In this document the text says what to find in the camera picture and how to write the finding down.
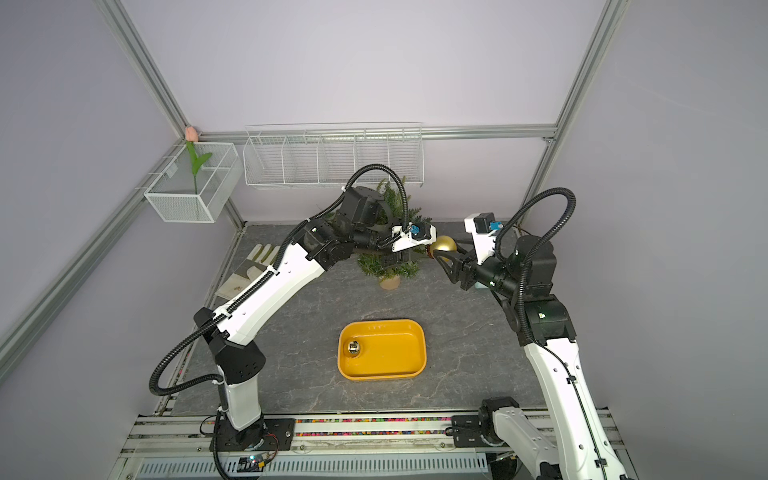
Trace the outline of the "yellow plastic tray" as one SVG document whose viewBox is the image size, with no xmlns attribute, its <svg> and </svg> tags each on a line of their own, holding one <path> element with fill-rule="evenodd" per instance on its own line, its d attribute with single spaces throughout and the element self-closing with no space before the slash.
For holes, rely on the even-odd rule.
<svg viewBox="0 0 768 480">
<path fill-rule="evenodd" d="M 357 340 L 361 352 L 346 354 L 346 345 Z M 337 368 L 351 381 L 414 378 L 427 366 L 422 326 L 411 319 L 366 320 L 345 326 L 339 336 Z"/>
</svg>

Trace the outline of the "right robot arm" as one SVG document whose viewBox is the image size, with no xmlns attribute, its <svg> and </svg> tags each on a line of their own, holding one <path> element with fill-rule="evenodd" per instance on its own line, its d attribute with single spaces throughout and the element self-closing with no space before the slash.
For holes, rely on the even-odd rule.
<svg viewBox="0 0 768 480">
<path fill-rule="evenodd" d="M 537 479 L 626 479 L 586 384 L 571 317 L 552 294 L 556 257 L 550 241 L 525 235 L 513 253 L 432 249 L 449 280 L 486 286 L 501 306 L 542 389 L 554 437 L 549 441 L 510 398 L 489 399 L 479 414 L 482 435 L 504 443 Z"/>
</svg>

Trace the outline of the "gold ornament ball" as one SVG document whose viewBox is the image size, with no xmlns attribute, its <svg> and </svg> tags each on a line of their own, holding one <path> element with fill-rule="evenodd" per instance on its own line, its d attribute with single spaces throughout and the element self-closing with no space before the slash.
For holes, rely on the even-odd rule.
<svg viewBox="0 0 768 480">
<path fill-rule="evenodd" d="M 433 258 L 436 252 L 455 252 L 457 248 L 457 243 L 452 237 L 448 235 L 440 235 L 428 246 L 427 252 L 429 257 Z"/>
</svg>

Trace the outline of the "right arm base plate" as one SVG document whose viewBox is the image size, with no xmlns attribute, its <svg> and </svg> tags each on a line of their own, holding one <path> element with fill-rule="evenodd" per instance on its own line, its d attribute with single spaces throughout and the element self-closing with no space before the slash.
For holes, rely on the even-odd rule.
<svg viewBox="0 0 768 480">
<path fill-rule="evenodd" d="M 472 415 L 455 415 L 444 434 L 456 447 L 509 447 L 514 451 L 533 448 L 540 434 L 520 408 L 481 410 Z"/>
</svg>

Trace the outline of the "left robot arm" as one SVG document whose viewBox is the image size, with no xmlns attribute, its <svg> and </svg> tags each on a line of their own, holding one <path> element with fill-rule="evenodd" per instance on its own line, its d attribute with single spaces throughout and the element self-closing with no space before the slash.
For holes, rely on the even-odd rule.
<svg viewBox="0 0 768 480">
<path fill-rule="evenodd" d="M 331 218 L 322 213 L 308 220 L 286 238 L 274 263 L 245 291 L 215 311 L 202 309 L 195 321 L 224 318 L 203 335 L 219 378 L 222 418 L 218 426 L 231 429 L 243 447 L 264 437 L 264 417 L 258 399 L 258 375 L 266 357 L 255 337 L 266 322 L 299 290 L 349 259 L 353 251 L 375 248 L 386 238 L 376 226 L 385 208 L 384 197 L 367 187 L 348 187 Z"/>
</svg>

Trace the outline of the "silver ornament ball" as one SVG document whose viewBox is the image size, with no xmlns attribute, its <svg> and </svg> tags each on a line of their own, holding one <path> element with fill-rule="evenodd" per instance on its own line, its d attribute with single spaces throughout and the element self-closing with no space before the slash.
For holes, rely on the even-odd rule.
<svg viewBox="0 0 768 480">
<path fill-rule="evenodd" d="M 352 340 L 346 345 L 346 354 L 350 357 L 356 357 L 361 352 L 361 345 L 357 340 Z"/>
</svg>

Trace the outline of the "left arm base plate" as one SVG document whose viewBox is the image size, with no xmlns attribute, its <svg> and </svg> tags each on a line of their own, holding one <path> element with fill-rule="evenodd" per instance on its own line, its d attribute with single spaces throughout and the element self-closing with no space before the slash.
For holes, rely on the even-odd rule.
<svg viewBox="0 0 768 480">
<path fill-rule="evenodd" d="M 239 431 L 227 417 L 223 417 L 214 426 L 211 443 L 216 443 L 218 452 L 288 451 L 294 438 L 295 426 L 295 418 L 265 417 Z"/>
</svg>

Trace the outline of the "small green christmas tree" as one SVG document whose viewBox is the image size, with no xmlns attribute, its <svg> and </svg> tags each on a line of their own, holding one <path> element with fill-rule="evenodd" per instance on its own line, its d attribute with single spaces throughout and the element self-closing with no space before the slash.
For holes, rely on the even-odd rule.
<svg viewBox="0 0 768 480">
<path fill-rule="evenodd" d="M 392 226 L 401 223 L 404 205 L 397 187 L 391 180 L 381 180 L 375 190 L 383 196 L 388 205 L 379 213 L 377 225 L 384 226 L 385 231 L 389 232 Z M 382 289 L 394 290 L 399 287 L 403 279 L 416 276 L 420 271 L 419 262 L 426 258 L 426 247 L 417 246 L 391 254 L 360 253 L 357 263 L 365 275 L 378 279 Z"/>
</svg>

